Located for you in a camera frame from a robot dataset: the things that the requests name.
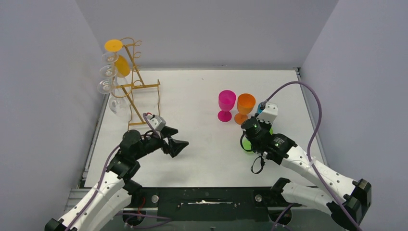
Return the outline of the magenta plastic wine glass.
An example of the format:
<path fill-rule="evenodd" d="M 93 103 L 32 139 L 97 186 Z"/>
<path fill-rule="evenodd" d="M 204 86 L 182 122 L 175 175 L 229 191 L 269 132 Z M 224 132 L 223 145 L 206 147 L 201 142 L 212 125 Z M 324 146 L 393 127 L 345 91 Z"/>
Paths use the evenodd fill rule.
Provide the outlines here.
<path fill-rule="evenodd" d="M 230 112 L 235 106 L 236 94 L 231 90 L 223 90 L 218 95 L 218 105 L 221 109 L 217 117 L 221 122 L 229 122 L 232 119 Z"/>

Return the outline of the green plastic wine glass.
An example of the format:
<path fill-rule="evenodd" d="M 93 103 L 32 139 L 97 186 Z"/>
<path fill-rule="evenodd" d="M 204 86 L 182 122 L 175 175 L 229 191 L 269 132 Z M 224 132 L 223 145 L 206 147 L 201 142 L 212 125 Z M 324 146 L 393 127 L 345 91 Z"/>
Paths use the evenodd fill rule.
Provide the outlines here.
<path fill-rule="evenodd" d="M 266 152 L 270 147 L 272 135 L 272 127 L 263 128 L 261 126 L 256 126 L 244 129 L 240 139 L 241 148 L 246 152 Z"/>

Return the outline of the orange plastic wine glass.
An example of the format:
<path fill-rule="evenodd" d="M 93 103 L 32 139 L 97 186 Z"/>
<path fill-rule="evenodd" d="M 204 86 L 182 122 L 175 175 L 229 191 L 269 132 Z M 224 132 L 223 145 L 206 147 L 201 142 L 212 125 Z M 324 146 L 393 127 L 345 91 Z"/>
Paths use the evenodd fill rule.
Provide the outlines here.
<path fill-rule="evenodd" d="M 234 116 L 235 123 L 241 125 L 245 120 L 247 120 L 248 115 L 252 112 L 255 104 L 256 99 L 253 95 L 249 93 L 239 95 L 237 99 L 238 113 Z"/>

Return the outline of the blue plastic wine glass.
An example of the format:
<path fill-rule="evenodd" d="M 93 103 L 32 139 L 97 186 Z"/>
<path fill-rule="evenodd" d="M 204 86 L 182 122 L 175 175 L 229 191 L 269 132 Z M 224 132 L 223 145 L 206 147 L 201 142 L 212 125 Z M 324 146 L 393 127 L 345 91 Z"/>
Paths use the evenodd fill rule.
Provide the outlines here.
<path fill-rule="evenodd" d="M 258 104 L 258 107 L 257 107 L 257 114 L 260 114 L 260 113 L 262 113 L 262 111 L 266 108 L 266 105 L 267 105 L 267 102 L 261 102 L 261 103 L 259 103 Z"/>

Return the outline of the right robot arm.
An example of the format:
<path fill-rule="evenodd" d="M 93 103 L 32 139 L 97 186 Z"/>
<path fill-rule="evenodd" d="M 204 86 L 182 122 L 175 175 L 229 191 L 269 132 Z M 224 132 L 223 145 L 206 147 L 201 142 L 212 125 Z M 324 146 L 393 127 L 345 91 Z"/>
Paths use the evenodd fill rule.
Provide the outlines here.
<path fill-rule="evenodd" d="M 277 197 L 326 213 L 346 230 L 357 230 L 371 206 L 372 185 L 368 181 L 343 176 L 309 158 L 293 140 L 280 133 L 271 134 L 254 117 L 243 122 L 241 128 L 253 152 L 291 169 L 314 184 L 308 187 L 279 178 L 272 187 Z"/>

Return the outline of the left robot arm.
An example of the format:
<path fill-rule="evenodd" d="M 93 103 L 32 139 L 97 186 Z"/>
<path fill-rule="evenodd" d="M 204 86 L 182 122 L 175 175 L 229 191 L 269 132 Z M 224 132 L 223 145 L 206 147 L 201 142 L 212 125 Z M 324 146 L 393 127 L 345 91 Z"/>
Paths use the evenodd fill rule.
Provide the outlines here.
<path fill-rule="evenodd" d="M 188 141 L 170 135 L 141 135 L 137 130 L 124 133 L 120 144 L 113 149 L 97 183 L 67 213 L 50 219 L 46 231 L 99 231 L 123 208 L 142 186 L 132 180 L 140 169 L 139 159 L 156 151 L 176 157 Z"/>

